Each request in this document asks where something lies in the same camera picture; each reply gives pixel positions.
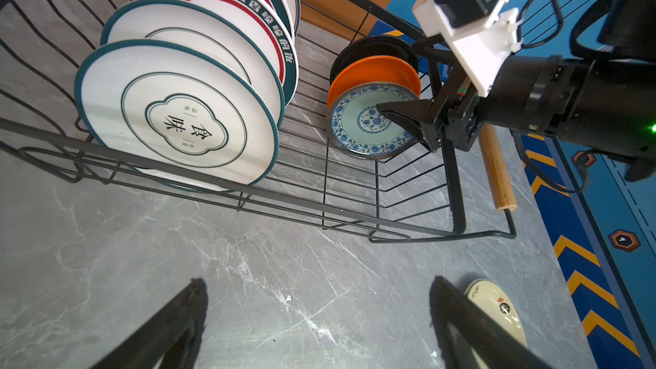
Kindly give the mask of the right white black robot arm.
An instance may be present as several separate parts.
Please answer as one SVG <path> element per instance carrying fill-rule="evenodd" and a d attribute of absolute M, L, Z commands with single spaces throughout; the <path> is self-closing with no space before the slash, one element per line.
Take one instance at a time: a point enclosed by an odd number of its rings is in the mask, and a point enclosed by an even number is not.
<path fill-rule="evenodd" d="M 425 36 L 413 49 L 453 72 L 432 99 L 384 102 L 379 113 L 427 150 L 468 150 L 492 124 L 586 146 L 623 162 L 629 182 L 651 177 L 655 0 L 596 0 L 572 28 L 570 58 L 526 56 L 524 11 L 508 1 L 417 0 Z"/>

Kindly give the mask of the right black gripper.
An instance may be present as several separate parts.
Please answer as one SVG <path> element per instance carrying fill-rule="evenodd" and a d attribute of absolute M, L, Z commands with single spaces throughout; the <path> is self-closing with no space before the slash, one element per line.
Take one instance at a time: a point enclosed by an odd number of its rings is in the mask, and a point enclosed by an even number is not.
<path fill-rule="evenodd" d="M 451 49 L 444 45 L 442 35 L 435 35 L 411 44 L 411 65 L 429 69 L 432 100 L 382 102 L 377 110 L 398 124 L 428 151 L 435 153 L 446 141 L 454 148 L 468 152 L 480 134 L 483 123 L 476 112 L 480 97 L 476 87 L 461 67 Z M 443 84 L 439 64 L 455 66 Z"/>

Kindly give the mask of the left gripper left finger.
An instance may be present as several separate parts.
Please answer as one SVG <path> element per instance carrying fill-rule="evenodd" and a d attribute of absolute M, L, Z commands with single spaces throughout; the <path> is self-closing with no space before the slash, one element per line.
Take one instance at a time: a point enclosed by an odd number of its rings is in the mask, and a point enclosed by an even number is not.
<path fill-rule="evenodd" d="M 193 368 L 208 311 L 205 281 L 191 283 L 95 368 Z"/>

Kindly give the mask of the black wire dish rack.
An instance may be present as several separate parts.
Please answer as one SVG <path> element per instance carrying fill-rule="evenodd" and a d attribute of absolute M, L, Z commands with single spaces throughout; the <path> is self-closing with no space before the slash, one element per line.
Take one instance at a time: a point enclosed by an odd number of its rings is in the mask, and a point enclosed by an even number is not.
<path fill-rule="evenodd" d="M 377 22 L 417 31 L 370 0 L 340 0 L 348 22 L 301 0 L 300 80 L 280 129 L 278 161 L 256 186 L 214 192 L 170 182 L 148 161 L 100 145 L 73 99 L 78 67 L 114 10 L 131 0 L 1 0 L 1 155 L 69 184 L 94 180 L 365 237 L 374 244 L 474 239 L 452 143 L 382 160 L 347 155 L 329 138 L 326 96 L 338 52 Z"/>

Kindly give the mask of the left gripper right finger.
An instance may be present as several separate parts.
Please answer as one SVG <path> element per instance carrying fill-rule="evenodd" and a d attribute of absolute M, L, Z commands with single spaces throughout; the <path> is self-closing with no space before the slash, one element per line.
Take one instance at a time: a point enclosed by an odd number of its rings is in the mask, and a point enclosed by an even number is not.
<path fill-rule="evenodd" d="M 516 341 L 470 301 L 461 290 L 438 276 L 430 287 L 432 326 L 447 368 L 547 368 L 548 364 Z"/>

